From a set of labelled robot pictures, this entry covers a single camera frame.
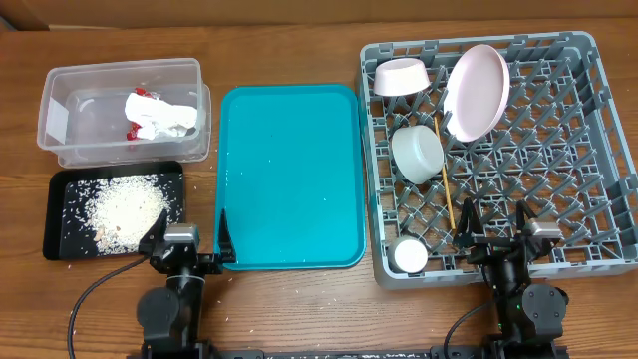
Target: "wooden table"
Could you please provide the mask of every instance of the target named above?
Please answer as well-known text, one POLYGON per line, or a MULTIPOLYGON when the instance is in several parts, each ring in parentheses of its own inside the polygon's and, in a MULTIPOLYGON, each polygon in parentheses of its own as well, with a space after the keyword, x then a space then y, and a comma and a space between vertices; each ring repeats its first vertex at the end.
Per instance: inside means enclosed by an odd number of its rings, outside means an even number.
MULTIPOLYGON (((54 67, 193 57, 213 96, 212 146, 219 106, 235 86, 343 83, 353 87, 361 48, 373 42, 584 30, 598 43, 632 153, 638 157, 636 19, 430 22, 0 34, 0 356, 66 357, 69 314, 94 280, 132 259, 47 261, 41 254, 49 178, 56 157, 36 146, 40 97, 54 67)), ((216 153, 186 165, 187 219, 213 233, 216 153)), ((80 358, 121 358, 137 351, 138 299, 165 278, 148 265, 89 296, 77 321, 80 358)), ((571 303, 560 344, 573 358, 635 358, 638 271, 617 277, 556 281, 571 303)), ((480 285, 385 291, 372 274, 370 247, 347 270, 230 273, 209 277, 201 336, 221 349, 356 350, 429 348, 484 302, 480 285)), ((494 332, 492 314, 459 328, 453 343, 494 332)))

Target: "white label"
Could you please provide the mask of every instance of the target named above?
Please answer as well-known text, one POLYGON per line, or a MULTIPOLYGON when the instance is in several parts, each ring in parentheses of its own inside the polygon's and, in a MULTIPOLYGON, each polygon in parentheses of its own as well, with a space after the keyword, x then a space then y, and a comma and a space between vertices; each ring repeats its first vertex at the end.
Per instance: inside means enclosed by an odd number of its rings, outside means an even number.
POLYGON ((62 104, 49 99, 49 111, 47 112, 47 134, 58 140, 62 145, 67 140, 67 122, 69 110, 62 104))

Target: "black tray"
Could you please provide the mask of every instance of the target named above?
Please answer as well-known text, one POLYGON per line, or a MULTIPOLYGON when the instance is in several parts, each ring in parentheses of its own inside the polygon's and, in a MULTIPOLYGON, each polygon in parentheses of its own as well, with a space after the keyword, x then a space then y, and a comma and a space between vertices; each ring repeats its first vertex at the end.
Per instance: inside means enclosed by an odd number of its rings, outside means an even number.
POLYGON ((53 175, 49 182, 49 200, 42 245, 44 257, 49 260, 67 260, 121 255, 99 255, 93 242, 95 234, 80 231, 78 222, 64 222, 63 210, 66 209, 66 213, 69 213, 72 208, 82 208, 82 203, 77 195, 69 190, 70 183, 79 180, 112 179, 138 175, 159 175, 158 184, 167 187, 167 190, 163 189, 162 191, 169 199, 174 199, 170 205, 170 217, 176 218, 177 222, 184 222, 183 170, 177 162, 61 171, 53 175))

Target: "white bowl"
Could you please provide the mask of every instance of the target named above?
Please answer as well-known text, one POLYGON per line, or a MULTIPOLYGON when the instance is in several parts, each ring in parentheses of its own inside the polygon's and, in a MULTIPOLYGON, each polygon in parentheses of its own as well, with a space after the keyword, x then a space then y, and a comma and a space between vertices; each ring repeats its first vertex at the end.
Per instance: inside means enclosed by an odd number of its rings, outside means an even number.
POLYGON ((426 65, 419 59, 387 61, 375 70, 374 92, 381 96, 405 96, 430 85, 426 65))
POLYGON ((428 250, 416 238, 402 236, 388 247, 388 261, 406 273, 418 273, 428 264, 428 250))
POLYGON ((448 131, 461 142, 474 141, 493 129, 507 105, 509 69, 492 46, 467 50, 452 69, 444 110, 452 117, 448 131))
POLYGON ((392 154, 399 171, 414 184, 424 183, 443 168, 443 148, 427 126, 400 128, 392 135, 392 154))

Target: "pile of white granules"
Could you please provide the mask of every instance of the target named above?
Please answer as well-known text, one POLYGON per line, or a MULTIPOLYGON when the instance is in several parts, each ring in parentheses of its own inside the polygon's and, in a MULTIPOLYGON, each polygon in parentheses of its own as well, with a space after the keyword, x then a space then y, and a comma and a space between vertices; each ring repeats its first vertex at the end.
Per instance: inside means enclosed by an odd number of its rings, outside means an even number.
POLYGON ((170 213, 157 183, 157 175, 78 181, 80 198, 90 196, 80 223, 96 234, 99 255, 136 251, 161 211, 170 213))

